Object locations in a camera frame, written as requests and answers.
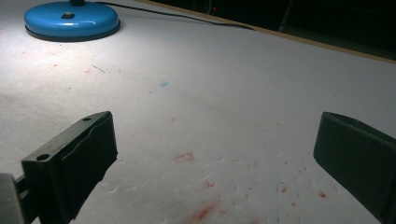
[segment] white surface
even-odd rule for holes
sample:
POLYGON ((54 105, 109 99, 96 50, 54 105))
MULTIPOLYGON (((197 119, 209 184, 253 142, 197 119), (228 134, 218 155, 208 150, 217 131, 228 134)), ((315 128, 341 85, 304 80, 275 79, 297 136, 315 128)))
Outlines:
POLYGON ((312 155, 323 111, 396 136, 396 65, 126 9, 52 43, 23 27, 43 2, 0 2, 0 170, 110 110, 118 160, 75 223, 377 223, 312 155))

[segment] blue lamp base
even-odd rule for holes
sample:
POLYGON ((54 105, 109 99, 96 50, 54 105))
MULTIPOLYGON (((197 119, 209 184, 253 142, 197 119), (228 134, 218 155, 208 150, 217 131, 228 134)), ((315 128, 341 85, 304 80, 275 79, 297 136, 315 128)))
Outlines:
POLYGON ((76 42, 103 38, 120 29, 116 11, 99 3, 72 6, 54 2, 29 9, 25 15, 29 35, 58 42, 76 42))

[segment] paint speck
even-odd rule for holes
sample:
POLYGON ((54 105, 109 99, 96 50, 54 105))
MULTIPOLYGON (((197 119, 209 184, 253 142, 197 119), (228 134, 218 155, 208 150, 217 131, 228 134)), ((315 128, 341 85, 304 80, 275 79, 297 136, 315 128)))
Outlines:
POLYGON ((194 156, 192 155, 192 153, 189 152, 189 153, 175 157, 175 160, 177 163, 182 163, 183 161, 193 161, 194 156))
POLYGON ((283 187, 282 190, 281 190, 280 192, 282 192, 282 193, 288 192, 288 187, 283 187))
POLYGON ((161 82, 161 87, 166 87, 166 86, 168 86, 169 85, 169 82, 168 81, 162 81, 161 82))
POLYGON ((207 179, 204 181, 204 189, 215 187, 215 183, 210 183, 207 179))
POLYGON ((227 213, 227 211, 225 211, 225 210, 219 211, 219 217, 224 216, 226 213, 227 213))
POLYGON ((105 71, 104 71, 104 70, 102 70, 102 69, 100 69, 100 68, 96 67, 95 65, 93 65, 93 67, 94 67, 94 68, 96 68, 97 70, 99 70, 99 71, 101 71, 101 72, 105 73, 105 71))
POLYGON ((320 198, 327 198, 327 195, 321 190, 318 192, 318 195, 320 198))

